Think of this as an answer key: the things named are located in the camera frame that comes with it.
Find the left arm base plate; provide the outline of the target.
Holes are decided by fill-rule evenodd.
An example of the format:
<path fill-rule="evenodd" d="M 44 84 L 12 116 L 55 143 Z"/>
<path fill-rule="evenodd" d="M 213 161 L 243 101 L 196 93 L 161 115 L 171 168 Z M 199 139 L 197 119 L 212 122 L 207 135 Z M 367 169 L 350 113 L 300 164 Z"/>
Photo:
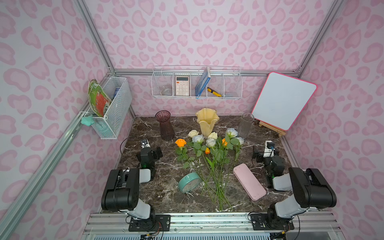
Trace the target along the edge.
<path fill-rule="evenodd" d="M 131 219 L 129 232 L 169 232 L 171 215 L 154 215 L 146 220 Z"/>

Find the pale blue rose back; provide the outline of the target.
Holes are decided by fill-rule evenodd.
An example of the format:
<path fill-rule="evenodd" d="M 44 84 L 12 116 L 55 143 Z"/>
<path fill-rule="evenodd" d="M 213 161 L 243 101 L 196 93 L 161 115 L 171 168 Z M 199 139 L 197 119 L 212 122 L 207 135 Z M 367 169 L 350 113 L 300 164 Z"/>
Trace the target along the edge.
<path fill-rule="evenodd" d="M 223 140 L 223 145 L 226 148 L 232 150 L 234 144 L 236 143 L 235 140 L 233 140 L 233 138 L 236 138 L 237 136 L 238 136 L 238 132 L 234 128 L 227 129 L 226 136 Z"/>

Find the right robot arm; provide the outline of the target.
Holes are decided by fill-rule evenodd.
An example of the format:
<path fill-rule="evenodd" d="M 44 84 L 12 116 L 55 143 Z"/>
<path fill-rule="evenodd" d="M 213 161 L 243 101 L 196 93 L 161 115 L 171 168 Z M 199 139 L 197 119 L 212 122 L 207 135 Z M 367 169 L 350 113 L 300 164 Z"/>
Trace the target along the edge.
<path fill-rule="evenodd" d="M 260 222 L 272 230 L 291 227 L 292 219 L 310 208 L 318 210 L 333 208 L 337 196 L 318 169 L 288 168 L 284 174 L 285 160 L 276 154 L 273 142 L 268 142 L 263 151 L 253 149 L 252 160 L 262 163 L 266 173 L 267 188 L 278 192 L 292 192 L 287 199 L 272 203 L 265 214 L 255 214 Z"/>

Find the pink pencil case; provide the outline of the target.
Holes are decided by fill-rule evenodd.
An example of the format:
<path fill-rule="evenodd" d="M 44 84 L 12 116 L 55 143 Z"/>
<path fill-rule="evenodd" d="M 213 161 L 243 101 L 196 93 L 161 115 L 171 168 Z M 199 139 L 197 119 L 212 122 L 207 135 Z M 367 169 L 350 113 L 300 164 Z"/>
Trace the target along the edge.
<path fill-rule="evenodd" d="M 252 201 L 255 202 L 267 194 L 266 189 L 246 164 L 234 167 L 233 172 Z"/>

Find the large orange rose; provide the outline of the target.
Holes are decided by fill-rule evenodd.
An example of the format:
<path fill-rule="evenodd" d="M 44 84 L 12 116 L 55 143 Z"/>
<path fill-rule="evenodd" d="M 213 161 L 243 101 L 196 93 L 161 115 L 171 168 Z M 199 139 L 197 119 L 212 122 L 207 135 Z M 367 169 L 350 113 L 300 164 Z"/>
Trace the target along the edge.
<path fill-rule="evenodd" d="M 193 142 L 192 141 L 187 142 L 185 139 L 177 139 L 175 141 L 175 144 L 177 145 L 177 149 L 175 152 L 178 156 L 178 160 L 183 162 L 183 168 L 184 169 L 188 169 L 188 168 L 192 169 L 193 167 L 195 167 L 198 163 L 199 157 L 197 157 L 195 154 Z"/>

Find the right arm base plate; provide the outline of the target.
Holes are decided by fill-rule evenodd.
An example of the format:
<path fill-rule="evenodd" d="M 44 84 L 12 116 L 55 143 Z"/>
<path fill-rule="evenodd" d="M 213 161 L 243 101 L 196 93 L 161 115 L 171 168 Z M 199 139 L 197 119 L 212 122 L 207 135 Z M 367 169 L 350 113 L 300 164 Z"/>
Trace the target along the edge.
<path fill-rule="evenodd" d="M 248 220 L 252 223 L 254 231 L 290 231 L 295 229 L 292 219 L 271 217 L 268 214 L 250 213 Z"/>

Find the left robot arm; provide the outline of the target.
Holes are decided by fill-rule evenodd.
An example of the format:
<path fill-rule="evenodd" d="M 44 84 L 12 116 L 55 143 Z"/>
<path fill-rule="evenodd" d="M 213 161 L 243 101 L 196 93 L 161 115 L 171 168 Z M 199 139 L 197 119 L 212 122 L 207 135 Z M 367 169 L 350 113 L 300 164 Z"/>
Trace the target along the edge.
<path fill-rule="evenodd" d="M 139 168 L 111 170 L 101 199 L 102 209 L 128 214 L 135 228 L 149 230 L 155 227 L 155 211 L 139 198 L 139 190 L 141 184 L 154 180 L 155 162 L 162 157 L 160 147 L 145 147 L 137 154 Z"/>

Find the teal round alarm clock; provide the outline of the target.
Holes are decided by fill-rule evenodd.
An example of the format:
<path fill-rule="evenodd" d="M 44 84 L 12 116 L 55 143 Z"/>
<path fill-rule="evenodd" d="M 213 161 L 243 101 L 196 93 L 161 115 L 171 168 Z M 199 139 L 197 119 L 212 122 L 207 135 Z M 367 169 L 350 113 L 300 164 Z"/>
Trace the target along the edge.
<path fill-rule="evenodd" d="M 179 190 L 184 193 L 189 193 L 194 190 L 202 182 L 200 176 L 193 172 L 184 176 L 178 183 Z"/>

